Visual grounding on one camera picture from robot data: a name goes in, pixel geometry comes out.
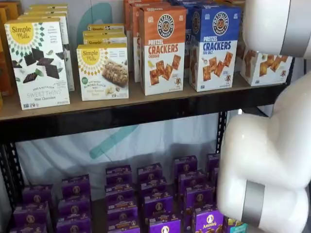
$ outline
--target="purple box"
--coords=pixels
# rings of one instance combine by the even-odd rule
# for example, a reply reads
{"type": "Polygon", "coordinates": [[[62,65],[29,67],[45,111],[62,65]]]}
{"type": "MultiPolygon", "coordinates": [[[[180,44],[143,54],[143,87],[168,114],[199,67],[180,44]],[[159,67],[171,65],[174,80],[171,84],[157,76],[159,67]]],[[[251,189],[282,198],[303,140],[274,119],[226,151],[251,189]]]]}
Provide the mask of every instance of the purple box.
{"type": "Polygon", "coordinates": [[[180,218],[174,213],[149,219],[149,233],[180,233],[180,218]]]}
{"type": "Polygon", "coordinates": [[[125,220],[107,222],[107,233],[140,233],[139,220],[137,217],[129,217],[125,220]]]}
{"type": "Polygon", "coordinates": [[[45,224],[31,224],[25,227],[13,228],[10,233],[47,233],[45,224]]]}
{"type": "Polygon", "coordinates": [[[162,177],[161,179],[141,183],[139,187],[140,187],[140,194],[143,197],[148,194],[154,194],[165,191],[167,187],[167,182],[165,177],[162,177]]]}
{"type": "Polygon", "coordinates": [[[143,208],[145,218],[171,212],[173,211],[173,196],[168,191],[145,196],[143,208]]]}
{"type": "Polygon", "coordinates": [[[134,188],[131,183],[109,184],[105,186],[106,201],[128,199],[134,196],[134,188]]]}
{"type": "Polygon", "coordinates": [[[124,165],[106,168],[106,182],[107,184],[122,183],[122,182],[131,183],[132,182],[131,166],[124,165]]]}
{"type": "Polygon", "coordinates": [[[137,202],[134,198],[107,203],[107,220],[124,220],[128,217],[137,217],[137,202]]]}
{"type": "Polygon", "coordinates": [[[90,213],[73,214],[58,219],[58,233],[90,232],[92,229],[90,213]]]}
{"type": "Polygon", "coordinates": [[[90,211],[90,197],[87,195],[72,196],[70,198],[62,199],[58,204],[58,212],[60,216],[81,214],[90,211]]]}
{"type": "Polygon", "coordinates": [[[223,220],[223,214],[211,205],[197,208],[192,214],[192,231],[223,233],[223,220]]]}
{"type": "Polygon", "coordinates": [[[62,180],[63,198],[69,198],[77,195],[91,196],[91,188],[89,185],[89,176],[77,176],[62,180]]]}
{"type": "Polygon", "coordinates": [[[162,176],[163,171],[160,163],[137,168],[137,180],[139,183],[159,179],[162,176]]]}

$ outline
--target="snack box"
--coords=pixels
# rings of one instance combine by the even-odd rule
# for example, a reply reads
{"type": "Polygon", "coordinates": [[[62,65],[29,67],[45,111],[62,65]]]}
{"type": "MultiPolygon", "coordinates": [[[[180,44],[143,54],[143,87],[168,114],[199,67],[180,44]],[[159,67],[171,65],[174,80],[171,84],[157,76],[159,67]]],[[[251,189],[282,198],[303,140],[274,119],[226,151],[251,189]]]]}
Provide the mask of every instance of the snack box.
{"type": "Polygon", "coordinates": [[[22,110],[70,104],[59,19],[12,20],[5,29],[22,110]]]}
{"type": "Polygon", "coordinates": [[[29,224],[13,228],[10,230],[10,233],[47,233],[47,227],[45,224],[29,224]]]}
{"type": "Polygon", "coordinates": [[[63,198],[69,198],[77,195],[91,195],[89,176],[82,175],[62,180],[63,198]]]}
{"type": "Polygon", "coordinates": [[[139,220],[137,217],[129,217],[125,220],[107,222],[108,233],[140,233],[139,220]]]}
{"type": "Polygon", "coordinates": [[[173,211],[173,196],[168,191],[150,194],[143,199],[144,216],[158,216],[173,211]]]}
{"type": "MultiPolygon", "coordinates": [[[[62,34],[62,42],[63,47],[65,48],[65,55],[60,55],[61,59],[64,59],[66,63],[66,73],[67,73],[67,81],[69,85],[69,91],[74,91],[74,83],[73,83],[73,73],[72,73],[72,63],[71,63],[71,54],[70,54],[70,46],[69,46],[69,33],[68,33],[68,24],[67,24],[67,14],[58,13],[58,14],[29,14],[29,15],[21,15],[18,19],[25,20],[34,20],[34,19],[49,19],[49,18],[59,18],[60,20],[60,29],[62,34]]],[[[53,50],[49,50],[48,54],[53,54],[53,50]]]]}
{"type": "Polygon", "coordinates": [[[165,177],[162,177],[160,179],[141,183],[139,187],[140,187],[140,190],[139,190],[140,194],[143,197],[148,194],[154,194],[154,193],[165,191],[167,188],[167,182],[166,182],[165,177]]]}
{"type": "Polygon", "coordinates": [[[228,217],[224,217],[223,233],[246,233],[247,224],[228,217]]]}
{"type": "Polygon", "coordinates": [[[58,219],[58,233],[73,233],[73,232],[92,232],[92,222],[90,213],[73,214],[58,219]]]}
{"type": "Polygon", "coordinates": [[[103,23],[103,24],[89,24],[87,26],[89,31],[98,31],[98,30],[110,30],[110,29],[122,29],[124,32],[123,23],[103,23]]]}
{"type": "Polygon", "coordinates": [[[58,212],[60,216],[72,214],[82,214],[91,211],[90,196],[80,195],[61,199],[58,204],[58,212]]]}
{"type": "Polygon", "coordinates": [[[193,9],[189,83],[197,92],[232,87],[240,14],[226,5],[193,9]]]}
{"type": "Polygon", "coordinates": [[[245,49],[241,75],[251,86],[286,82],[292,57],[257,53],[245,49]]]}
{"type": "Polygon", "coordinates": [[[168,213],[149,219],[148,233],[180,233],[181,221],[174,213],[168,213]]]}
{"type": "Polygon", "coordinates": [[[137,217],[138,209],[135,198],[107,202],[107,220],[124,220],[137,217]]]}
{"type": "Polygon", "coordinates": [[[139,183],[159,179],[162,176],[163,171],[160,163],[137,168],[137,180],[139,183]]]}
{"type": "Polygon", "coordinates": [[[106,182],[107,184],[132,182],[132,170],[131,166],[115,166],[106,168],[106,182]]]}
{"type": "Polygon", "coordinates": [[[186,9],[142,7],[139,12],[141,86],[145,95],[183,90],[186,9]]]}
{"type": "Polygon", "coordinates": [[[192,214],[192,232],[223,233],[224,216],[211,205],[197,208],[192,214]]]}
{"type": "MultiPolygon", "coordinates": [[[[82,101],[129,98],[126,53],[125,43],[78,46],[82,101]]],[[[116,182],[116,178],[115,174],[107,176],[108,184],[116,182]]]]}
{"type": "Polygon", "coordinates": [[[132,183],[109,184],[105,186],[106,201],[124,200],[134,196],[132,183]]]}

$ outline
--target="pretzel crackers box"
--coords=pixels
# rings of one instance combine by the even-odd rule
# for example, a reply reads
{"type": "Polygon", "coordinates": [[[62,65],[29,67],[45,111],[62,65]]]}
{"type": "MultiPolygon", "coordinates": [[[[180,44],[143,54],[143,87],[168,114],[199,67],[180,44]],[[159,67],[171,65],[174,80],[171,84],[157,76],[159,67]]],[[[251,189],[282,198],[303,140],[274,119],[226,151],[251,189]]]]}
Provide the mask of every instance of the pretzel crackers box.
{"type": "Polygon", "coordinates": [[[140,74],[145,95],[182,91],[186,9],[142,7],[139,17],[140,74]]]}
{"type": "Polygon", "coordinates": [[[193,11],[189,82],[196,91],[232,87],[240,12],[216,4],[193,11]]]}
{"type": "Polygon", "coordinates": [[[246,48],[241,75],[251,86],[286,82],[292,57],[263,54],[246,48]]]}

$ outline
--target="orange cracker box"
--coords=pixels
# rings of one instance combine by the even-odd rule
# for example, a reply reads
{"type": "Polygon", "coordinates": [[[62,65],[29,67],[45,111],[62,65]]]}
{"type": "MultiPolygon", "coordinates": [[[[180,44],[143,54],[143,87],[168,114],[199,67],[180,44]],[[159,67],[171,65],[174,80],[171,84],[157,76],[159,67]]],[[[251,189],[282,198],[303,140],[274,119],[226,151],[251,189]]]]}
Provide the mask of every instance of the orange cracker box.
{"type": "Polygon", "coordinates": [[[131,44],[133,46],[134,79],[140,82],[140,36],[139,36],[139,9],[143,6],[164,7],[170,6],[168,2],[134,3],[130,6],[131,44]]]}
{"type": "Polygon", "coordinates": [[[186,9],[142,7],[140,73],[145,95],[183,90],[186,9]]]}

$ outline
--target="pretzilla box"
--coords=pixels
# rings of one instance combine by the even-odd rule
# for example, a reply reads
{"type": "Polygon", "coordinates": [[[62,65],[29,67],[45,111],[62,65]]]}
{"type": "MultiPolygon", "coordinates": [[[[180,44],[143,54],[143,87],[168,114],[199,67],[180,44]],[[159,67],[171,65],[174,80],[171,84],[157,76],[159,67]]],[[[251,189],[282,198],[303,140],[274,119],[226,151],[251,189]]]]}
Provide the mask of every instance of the pretzilla box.
{"type": "Polygon", "coordinates": [[[145,95],[183,90],[186,9],[142,7],[140,76],[145,95]]]}
{"type": "Polygon", "coordinates": [[[196,91],[232,87],[240,12],[216,4],[193,10],[189,83],[196,91]]]}
{"type": "Polygon", "coordinates": [[[263,54],[246,48],[241,75],[251,86],[286,82],[292,57],[263,54]]]}
{"type": "Polygon", "coordinates": [[[13,20],[5,30],[22,110],[70,104],[59,19],[13,20]]]}

